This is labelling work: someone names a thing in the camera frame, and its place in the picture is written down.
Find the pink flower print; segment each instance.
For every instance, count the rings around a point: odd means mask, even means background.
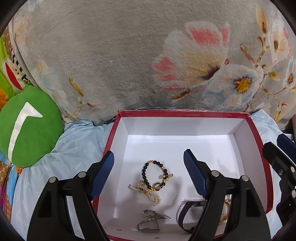
[[[286,71],[286,76],[283,81],[283,87],[287,89],[292,89],[296,84],[296,59],[290,58],[288,63],[288,68]]]
[[[291,51],[288,40],[288,32],[285,23],[281,18],[281,13],[277,13],[277,18],[272,22],[272,29],[268,34],[268,42],[271,52],[272,65],[286,59]]]
[[[172,31],[165,39],[163,53],[152,64],[157,71],[154,80],[165,90],[180,94],[178,99],[195,87],[205,86],[226,61],[229,43],[229,24],[218,29],[210,22],[185,24],[185,32]]]

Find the green pillow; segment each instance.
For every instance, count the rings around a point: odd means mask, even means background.
[[[32,166],[52,151],[63,129],[54,101],[28,85],[0,112],[0,150],[14,165]]]

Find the red cartoon mouth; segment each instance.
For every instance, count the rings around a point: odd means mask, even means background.
[[[5,68],[6,68],[6,72],[7,75],[9,77],[9,80],[11,81],[11,83],[18,89],[22,90],[22,87],[20,86],[20,84],[18,83],[14,73],[11,71],[11,69],[9,68],[8,64],[5,63]]]

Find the gray blanket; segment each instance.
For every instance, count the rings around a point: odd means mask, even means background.
[[[295,114],[296,38],[269,0],[28,0],[9,31],[66,121],[263,108],[283,128]]]

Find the light blue fabric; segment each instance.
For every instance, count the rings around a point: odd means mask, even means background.
[[[100,161],[112,125],[94,126],[90,120],[72,122],[65,127],[51,153],[23,169],[16,184],[17,198],[11,215],[11,224],[23,239],[27,239],[31,216],[48,179],[52,176],[59,180],[72,178]],[[69,212],[75,234],[83,237],[73,205],[69,206]]]
[[[262,142],[272,142],[277,146],[276,139],[278,135],[282,134],[282,132],[278,128],[276,122],[264,110],[259,110],[256,113],[252,114],[251,118],[257,127]],[[281,189],[279,187],[279,181],[281,179],[272,168],[271,176],[274,187],[274,208],[266,215],[266,217],[269,224],[270,234],[273,237],[276,232],[282,227],[281,220],[276,212],[276,206],[281,201]]]

